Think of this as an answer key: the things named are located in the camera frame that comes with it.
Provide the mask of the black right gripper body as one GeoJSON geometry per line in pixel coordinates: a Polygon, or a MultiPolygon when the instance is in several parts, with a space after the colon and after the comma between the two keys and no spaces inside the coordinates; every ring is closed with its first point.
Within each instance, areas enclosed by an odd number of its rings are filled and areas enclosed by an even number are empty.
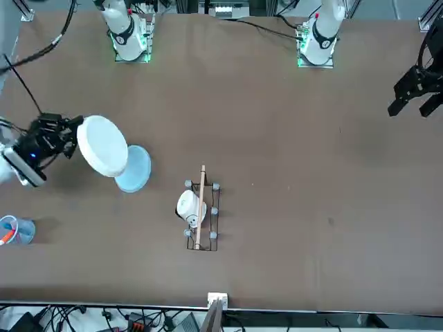
{"type": "Polygon", "coordinates": [[[69,119],[43,113],[13,145],[13,151],[32,169],[47,168],[60,154],[69,158],[69,119]]]}

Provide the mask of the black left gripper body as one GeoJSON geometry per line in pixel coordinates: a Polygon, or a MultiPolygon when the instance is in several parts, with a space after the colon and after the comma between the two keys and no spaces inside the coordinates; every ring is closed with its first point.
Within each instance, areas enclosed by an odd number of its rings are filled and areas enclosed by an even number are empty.
{"type": "Polygon", "coordinates": [[[420,92],[430,91],[432,86],[442,79],[442,24],[432,24],[419,48],[417,58],[417,74],[420,92]],[[425,50],[430,53],[431,65],[423,64],[425,50]]]}

